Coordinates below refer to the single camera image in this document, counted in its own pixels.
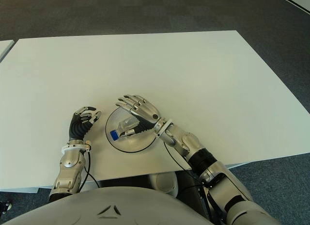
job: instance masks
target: small plastic bottle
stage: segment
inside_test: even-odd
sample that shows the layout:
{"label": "small plastic bottle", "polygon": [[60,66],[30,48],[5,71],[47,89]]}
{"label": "small plastic bottle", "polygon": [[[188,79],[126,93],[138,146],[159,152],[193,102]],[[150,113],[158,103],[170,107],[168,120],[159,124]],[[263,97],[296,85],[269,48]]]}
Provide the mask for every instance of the small plastic bottle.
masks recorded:
{"label": "small plastic bottle", "polygon": [[114,129],[110,132],[111,137],[114,141],[118,140],[120,136],[125,133],[125,131],[128,131],[134,127],[136,127],[139,124],[139,120],[135,117],[129,117],[126,120],[120,122],[118,124],[118,128]]}

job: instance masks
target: robot forearm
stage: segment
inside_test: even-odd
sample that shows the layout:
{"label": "robot forearm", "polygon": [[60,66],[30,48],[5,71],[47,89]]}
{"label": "robot forearm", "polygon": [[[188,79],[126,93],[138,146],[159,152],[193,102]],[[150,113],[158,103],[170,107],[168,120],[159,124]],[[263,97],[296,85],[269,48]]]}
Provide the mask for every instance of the robot forearm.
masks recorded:
{"label": "robot forearm", "polygon": [[163,118],[155,125],[155,132],[166,144],[175,148],[199,176],[206,187],[208,203],[223,222],[229,225],[279,224],[253,202],[246,187],[203,147],[195,135]]}
{"label": "robot forearm", "polygon": [[85,166],[83,153],[90,151],[90,148],[89,142],[83,143],[82,140],[71,140],[62,148],[60,171],[49,195],[50,202],[78,193]]}

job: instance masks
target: robot finger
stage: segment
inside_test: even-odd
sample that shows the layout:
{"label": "robot finger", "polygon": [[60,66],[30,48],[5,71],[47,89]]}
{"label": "robot finger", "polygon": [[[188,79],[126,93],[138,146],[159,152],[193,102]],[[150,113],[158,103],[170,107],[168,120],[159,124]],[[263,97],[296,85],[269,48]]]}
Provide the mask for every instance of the robot finger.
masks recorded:
{"label": "robot finger", "polygon": [[92,118],[89,120],[90,123],[94,124],[96,121],[98,121],[98,119],[101,116],[101,112],[98,111],[97,113],[95,113]]}
{"label": "robot finger", "polygon": [[130,100],[132,100],[133,102],[139,104],[139,99],[138,98],[135,98],[134,96],[132,95],[124,95],[125,98],[128,98]]}
{"label": "robot finger", "polygon": [[82,123],[84,123],[84,122],[88,122],[91,118],[92,118],[91,116],[88,116],[88,117],[82,117],[82,118],[81,118],[81,121],[82,121]]}
{"label": "robot finger", "polygon": [[91,117],[92,116],[92,113],[91,112],[85,112],[85,113],[82,113],[81,115],[80,115],[80,117],[81,117],[81,119],[83,119],[83,118],[87,118],[87,117]]}
{"label": "robot finger", "polygon": [[141,97],[141,96],[139,96],[139,95],[134,95],[134,97],[137,98],[139,101],[142,101],[142,102],[144,102],[144,103],[147,102],[146,99],[144,99],[143,97]]}
{"label": "robot finger", "polygon": [[127,105],[127,104],[117,102],[115,105],[121,107],[122,109],[124,109],[124,110],[126,110],[128,112],[131,112],[130,110],[132,109],[132,107]]}
{"label": "robot finger", "polygon": [[85,106],[85,107],[82,107],[82,108],[80,108],[79,110],[77,110],[77,111],[75,112],[75,114],[76,114],[76,115],[80,115],[80,114],[82,114],[82,113],[83,113],[84,111],[86,111],[86,110],[95,111],[96,108]]}
{"label": "robot finger", "polygon": [[118,98],[118,100],[120,100],[120,101],[126,103],[127,105],[131,106],[133,109],[137,107],[137,106],[136,106],[136,105],[137,105],[137,102],[134,102],[134,101],[132,101],[132,100],[130,100],[130,99],[128,99],[128,98],[120,97],[120,98]]}

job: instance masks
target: black cable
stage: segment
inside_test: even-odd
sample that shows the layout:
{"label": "black cable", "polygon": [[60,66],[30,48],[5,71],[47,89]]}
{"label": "black cable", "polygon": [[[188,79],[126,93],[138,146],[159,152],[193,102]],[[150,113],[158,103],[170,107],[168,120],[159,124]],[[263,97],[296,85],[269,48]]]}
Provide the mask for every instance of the black cable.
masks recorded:
{"label": "black cable", "polygon": [[306,8],[304,8],[303,6],[299,5],[298,3],[294,2],[293,0],[287,0],[288,2],[292,3],[293,5],[295,5],[296,7],[300,8],[301,10],[303,10],[304,12],[310,14],[310,11]]}
{"label": "black cable", "polygon": [[187,186],[185,188],[183,188],[179,193],[178,193],[178,196],[181,195],[185,190],[188,190],[190,188],[193,188],[193,187],[201,187],[202,185],[191,185],[191,186]]}
{"label": "black cable", "polygon": [[96,179],[92,176],[92,174],[90,174],[90,173],[88,173],[88,175],[94,180],[94,182],[96,183],[96,185],[97,185],[97,187],[98,188],[100,188],[100,186],[99,186],[99,184],[98,184],[98,182],[96,181]]}
{"label": "black cable", "polygon": [[213,215],[211,213],[210,206],[209,206],[207,199],[205,201],[205,206],[207,208],[207,212],[208,212],[210,222],[213,223],[214,225],[221,225],[220,219],[217,217],[217,215],[216,214]]}
{"label": "black cable", "polygon": [[202,184],[199,180],[197,180],[194,176],[192,176],[192,174],[190,174],[185,168],[183,168],[179,163],[178,161],[175,160],[175,158],[172,156],[172,154],[169,152],[167,146],[166,146],[166,143],[164,142],[164,145],[165,145],[165,148],[166,150],[168,151],[169,155],[171,156],[171,158],[174,160],[174,162],[176,162],[177,165],[180,166],[180,168],[182,168],[191,178],[193,178],[195,181],[197,181],[199,184]]}
{"label": "black cable", "polygon": [[81,186],[80,186],[80,188],[78,189],[78,193],[81,191],[81,189],[83,188],[83,186],[85,185],[85,182],[86,182],[86,180],[87,180],[87,177],[89,176],[89,171],[90,171],[90,169],[91,169],[91,155],[90,155],[90,153],[88,152],[88,170],[86,171],[86,177],[85,177],[85,179],[84,179],[84,181],[83,181],[83,183],[81,184]]}
{"label": "black cable", "polygon": [[[169,152],[169,150],[168,150],[168,148],[167,148],[165,142],[164,142],[164,145],[165,145],[165,148],[166,148],[167,152],[169,153],[169,155],[171,156],[171,158],[174,160],[174,162],[176,162],[176,164],[179,165],[188,175],[190,175],[191,178],[193,178],[195,181],[197,181],[197,182],[200,184],[200,185],[192,185],[192,186],[185,187],[184,189],[181,190],[181,192],[178,193],[178,196],[179,196],[181,193],[183,193],[184,190],[187,190],[187,189],[189,189],[189,188],[198,187],[198,186],[203,187],[203,185],[202,185],[202,183],[201,183],[200,181],[198,181],[196,178],[194,178],[194,177],[192,176],[192,174],[190,174],[187,170],[185,170],[185,168],[183,168],[183,167],[178,163],[178,161],[175,160],[175,158],[174,158],[174,157],[172,156],[172,154]],[[208,202],[206,201],[205,204],[206,204],[206,207],[207,207],[207,212],[208,212],[209,219],[212,219],[212,220],[213,220],[213,217],[212,217],[211,210],[210,210],[210,207],[209,207]]]}

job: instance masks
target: robotic arm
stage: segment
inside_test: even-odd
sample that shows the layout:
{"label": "robotic arm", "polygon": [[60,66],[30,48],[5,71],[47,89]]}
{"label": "robotic arm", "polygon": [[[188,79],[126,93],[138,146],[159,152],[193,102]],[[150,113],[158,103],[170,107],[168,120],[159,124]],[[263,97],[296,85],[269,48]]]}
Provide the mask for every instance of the robotic arm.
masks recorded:
{"label": "robotic arm", "polygon": [[246,187],[199,142],[182,130],[141,96],[125,95],[117,106],[135,116],[140,124],[125,132],[132,135],[153,129],[157,136],[173,147],[199,176],[208,204],[222,222],[228,225],[278,225],[263,208],[253,202]]}
{"label": "robotic arm", "polygon": [[92,116],[92,113],[85,112],[87,110],[95,111],[96,108],[83,107],[73,114],[69,128],[69,142],[62,148],[60,172],[50,192],[50,202],[79,192],[81,172],[85,166],[83,154],[91,150],[91,143],[83,141],[84,135],[101,115],[101,112],[96,112]]}

